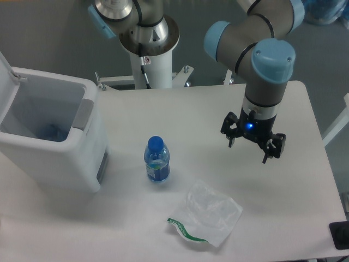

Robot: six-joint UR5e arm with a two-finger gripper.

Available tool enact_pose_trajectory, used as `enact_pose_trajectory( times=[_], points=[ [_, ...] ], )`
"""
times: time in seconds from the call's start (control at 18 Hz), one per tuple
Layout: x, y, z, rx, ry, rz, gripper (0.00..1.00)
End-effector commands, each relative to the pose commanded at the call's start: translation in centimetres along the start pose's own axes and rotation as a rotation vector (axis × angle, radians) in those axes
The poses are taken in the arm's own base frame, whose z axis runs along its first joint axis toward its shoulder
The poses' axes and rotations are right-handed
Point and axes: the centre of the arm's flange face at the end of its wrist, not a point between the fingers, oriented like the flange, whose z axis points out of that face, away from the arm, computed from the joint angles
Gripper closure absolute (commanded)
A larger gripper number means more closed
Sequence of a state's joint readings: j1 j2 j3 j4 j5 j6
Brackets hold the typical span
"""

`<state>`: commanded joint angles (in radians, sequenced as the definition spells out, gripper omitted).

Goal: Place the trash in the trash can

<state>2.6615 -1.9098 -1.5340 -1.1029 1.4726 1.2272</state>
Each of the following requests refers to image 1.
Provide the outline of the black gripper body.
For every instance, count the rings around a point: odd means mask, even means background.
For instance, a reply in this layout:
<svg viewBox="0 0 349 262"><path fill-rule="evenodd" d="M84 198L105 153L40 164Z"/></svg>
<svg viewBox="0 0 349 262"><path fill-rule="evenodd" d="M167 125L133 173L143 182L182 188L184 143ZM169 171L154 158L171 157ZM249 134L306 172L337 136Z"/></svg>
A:
<svg viewBox="0 0 349 262"><path fill-rule="evenodd" d="M244 97L236 137L243 137L255 143L266 144L278 138L272 128L279 110L279 104L262 106Z"/></svg>

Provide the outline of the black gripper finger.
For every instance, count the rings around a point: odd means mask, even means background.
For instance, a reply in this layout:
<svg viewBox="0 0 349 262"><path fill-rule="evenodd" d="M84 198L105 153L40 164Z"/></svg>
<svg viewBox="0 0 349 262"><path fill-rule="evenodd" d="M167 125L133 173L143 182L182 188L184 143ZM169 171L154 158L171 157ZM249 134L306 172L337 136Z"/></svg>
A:
<svg viewBox="0 0 349 262"><path fill-rule="evenodd" d="M231 148L234 144L235 138L240 137L239 118L237 115L233 112L229 112L224 118L220 132L229 140L228 146Z"/></svg>
<svg viewBox="0 0 349 262"><path fill-rule="evenodd" d="M262 141L261 149L264 151L262 163L265 164L269 158L279 159L286 143L286 135L283 133L270 133L267 138Z"/></svg>

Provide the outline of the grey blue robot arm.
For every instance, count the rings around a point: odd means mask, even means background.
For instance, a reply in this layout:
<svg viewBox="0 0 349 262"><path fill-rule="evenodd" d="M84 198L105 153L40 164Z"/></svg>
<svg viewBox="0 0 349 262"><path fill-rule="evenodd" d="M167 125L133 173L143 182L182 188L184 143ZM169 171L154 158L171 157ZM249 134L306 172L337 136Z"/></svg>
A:
<svg viewBox="0 0 349 262"><path fill-rule="evenodd" d="M272 128L296 53L284 36L303 21L301 1L240 1L246 19L234 26L218 21L204 37L204 50L246 82L239 115L225 117L221 133L230 144L243 137L260 147L264 158L279 158L286 135ZM137 89L171 88L172 50L179 42L176 22L163 1L93 1L90 15L110 37L117 36L130 55Z"/></svg>

